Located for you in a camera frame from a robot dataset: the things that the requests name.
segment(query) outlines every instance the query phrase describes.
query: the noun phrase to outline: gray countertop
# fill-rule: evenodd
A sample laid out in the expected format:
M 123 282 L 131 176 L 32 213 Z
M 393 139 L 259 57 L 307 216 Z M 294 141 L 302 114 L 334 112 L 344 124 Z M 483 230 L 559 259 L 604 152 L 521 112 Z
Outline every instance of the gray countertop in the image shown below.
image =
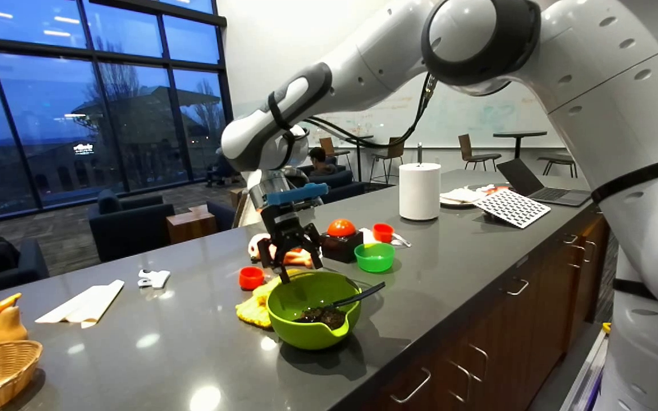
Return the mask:
M 499 173 L 445 173 L 441 189 L 499 183 Z M 366 299 L 354 332 L 326 352 L 297 352 L 272 330 L 236 318 L 250 291 L 238 270 L 261 226 L 180 241 L 19 287 L 32 338 L 44 343 L 39 385 L 23 409 L 332 409 L 414 340 L 550 237 L 586 207 L 553 207 L 531 227 L 488 222 L 480 210 L 441 207 L 437 222 L 397 216 L 397 187 L 316 210 L 321 230 L 337 216 L 356 226 L 389 222 L 397 246 L 390 274 L 326 259 L 360 286 L 387 281 Z M 140 290 L 138 270 L 170 270 L 164 290 Z M 34 318 L 96 282 L 125 281 L 100 324 L 34 324 Z

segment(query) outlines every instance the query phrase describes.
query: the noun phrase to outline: green plastic bowl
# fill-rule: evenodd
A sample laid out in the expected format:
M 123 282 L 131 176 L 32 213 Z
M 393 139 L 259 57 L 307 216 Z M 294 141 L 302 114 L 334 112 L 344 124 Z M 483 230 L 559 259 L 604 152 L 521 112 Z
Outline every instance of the green plastic bowl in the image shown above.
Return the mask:
M 345 321 L 338 328 L 325 321 L 297 321 L 307 308 L 329 303 L 361 291 L 354 281 L 334 271 L 292 274 L 290 282 L 278 282 L 267 295 L 267 314 L 276 336 L 297 348 L 326 348 L 349 336 L 354 328 L 361 300 L 340 306 Z
M 354 246 L 356 264 L 371 274 L 390 271 L 395 264 L 395 246 L 387 241 L 371 241 Z

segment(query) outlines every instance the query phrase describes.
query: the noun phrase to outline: red cup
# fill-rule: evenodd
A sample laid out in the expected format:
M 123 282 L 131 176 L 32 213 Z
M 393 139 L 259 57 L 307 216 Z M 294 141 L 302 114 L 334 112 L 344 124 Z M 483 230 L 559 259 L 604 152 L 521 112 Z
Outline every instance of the red cup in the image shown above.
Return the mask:
M 378 241 L 393 241 L 395 227 L 390 223 L 376 223 L 373 232 L 376 232 Z
M 240 281 L 243 290 L 256 290 L 259 286 L 265 282 L 265 274 L 262 274 L 261 266 L 246 264 L 246 266 L 240 270 L 238 281 Z

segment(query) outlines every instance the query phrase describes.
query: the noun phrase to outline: laptop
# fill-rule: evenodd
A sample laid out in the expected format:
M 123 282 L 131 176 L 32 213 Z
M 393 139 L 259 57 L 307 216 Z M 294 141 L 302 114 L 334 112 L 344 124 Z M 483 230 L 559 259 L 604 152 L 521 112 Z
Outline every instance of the laptop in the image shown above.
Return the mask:
M 514 191 L 540 202 L 580 207 L 589 198 L 589 191 L 586 189 L 545 187 L 545 183 L 521 159 L 502 162 L 499 163 L 499 170 L 509 181 Z

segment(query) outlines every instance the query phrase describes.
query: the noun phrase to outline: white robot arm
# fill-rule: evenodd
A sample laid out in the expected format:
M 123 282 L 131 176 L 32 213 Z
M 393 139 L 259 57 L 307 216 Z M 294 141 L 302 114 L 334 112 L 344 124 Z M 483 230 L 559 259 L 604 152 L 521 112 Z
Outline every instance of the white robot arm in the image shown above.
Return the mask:
M 529 85 L 622 243 L 598 409 L 658 409 L 658 39 L 619 0 L 408 0 L 234 121 L 240 170 L 299 159 L 286 129 L 363 109 L 421 71 L 467 94 Z

